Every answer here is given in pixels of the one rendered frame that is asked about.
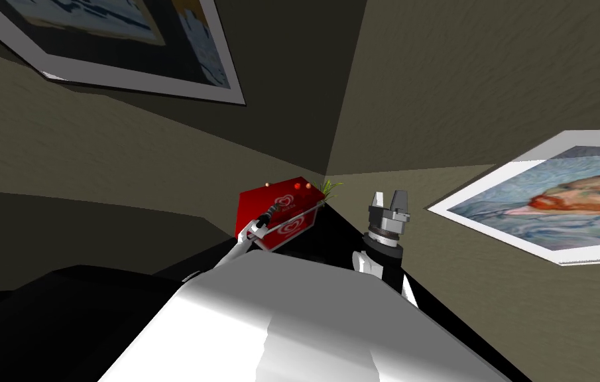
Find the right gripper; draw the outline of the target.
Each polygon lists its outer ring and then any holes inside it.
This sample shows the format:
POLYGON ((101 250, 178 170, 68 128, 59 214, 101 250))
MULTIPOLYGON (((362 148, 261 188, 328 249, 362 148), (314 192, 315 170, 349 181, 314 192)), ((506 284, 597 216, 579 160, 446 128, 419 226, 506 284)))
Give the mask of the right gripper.
POLYGON ((384 208, 384 194, 375 192, 368 207, 368 213, 370 228, 389 231, 397 235, 404 234, 405 225, 410 221, 407 191, 395 190, 389 209, 384 208))

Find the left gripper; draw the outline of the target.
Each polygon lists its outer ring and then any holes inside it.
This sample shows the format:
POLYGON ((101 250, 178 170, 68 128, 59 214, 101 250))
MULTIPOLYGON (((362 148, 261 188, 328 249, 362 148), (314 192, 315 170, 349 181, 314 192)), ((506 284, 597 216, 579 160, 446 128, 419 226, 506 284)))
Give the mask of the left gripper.
POLYGON ((274 213, 279 209, 280 204, 272 204, 272 206, 263 214, 261 214, 256 222, 256 228, 261 228, 263 226, 268 226, 274 213))

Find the red chest freezer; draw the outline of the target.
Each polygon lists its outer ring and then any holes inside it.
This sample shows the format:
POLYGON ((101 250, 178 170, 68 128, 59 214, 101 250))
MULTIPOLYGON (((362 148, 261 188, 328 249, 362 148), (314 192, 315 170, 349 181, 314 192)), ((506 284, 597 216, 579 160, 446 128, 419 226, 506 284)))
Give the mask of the red chest freezer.
POLYGON ((316 220, 316 210, 323 202, 320 190, 304 178, 293 178, 240 193, 235 233, 253 219, 265 213, 272 204, 278 204, 267 225, 269 232, 256 244, 265 251, 274 251, 288 243, 316 220))

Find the green plant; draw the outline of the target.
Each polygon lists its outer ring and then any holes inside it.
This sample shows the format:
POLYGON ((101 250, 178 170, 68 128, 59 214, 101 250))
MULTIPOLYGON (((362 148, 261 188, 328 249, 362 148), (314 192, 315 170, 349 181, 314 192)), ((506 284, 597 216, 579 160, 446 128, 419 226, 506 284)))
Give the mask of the green plant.
POLYGON ((333 195, 333 190, 335 187, 343 185, 343 183, 341 182, 337 182, 337 183, 333 183, 330 179, 325 180, 323 183, 321 183, 318 186, 318 189, 321 191, 321 193, 323 194, 323 200, 327 201, 330 198, 334 197, 333 195))

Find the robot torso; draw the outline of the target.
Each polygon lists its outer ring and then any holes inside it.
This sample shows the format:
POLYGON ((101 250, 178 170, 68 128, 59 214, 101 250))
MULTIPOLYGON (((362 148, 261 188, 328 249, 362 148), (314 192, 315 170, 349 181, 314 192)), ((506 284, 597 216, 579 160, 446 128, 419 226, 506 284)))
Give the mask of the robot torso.
POLYGON ((373 275, 254 250, 185 282, 99 382, 508 382, 373 275))

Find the white framed portrait painting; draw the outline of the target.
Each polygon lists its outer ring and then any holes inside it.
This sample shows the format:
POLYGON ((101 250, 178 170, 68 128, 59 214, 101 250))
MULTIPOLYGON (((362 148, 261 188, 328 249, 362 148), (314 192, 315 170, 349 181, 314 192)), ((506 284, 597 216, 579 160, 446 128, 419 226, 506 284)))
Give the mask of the white framed portrait painting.
POLYGON ((558 265, 600 263, 600 130, 561 132, 430 211, 558 265))

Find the white framed dark picture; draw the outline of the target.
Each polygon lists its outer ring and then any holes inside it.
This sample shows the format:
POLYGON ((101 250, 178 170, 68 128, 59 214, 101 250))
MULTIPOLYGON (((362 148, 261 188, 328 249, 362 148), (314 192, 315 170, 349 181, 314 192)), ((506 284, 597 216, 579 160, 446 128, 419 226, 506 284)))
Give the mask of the white framed dark picture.
POLYGON ((214 0, 0 0, 0 43, 53 82, 245 104, 214 0))

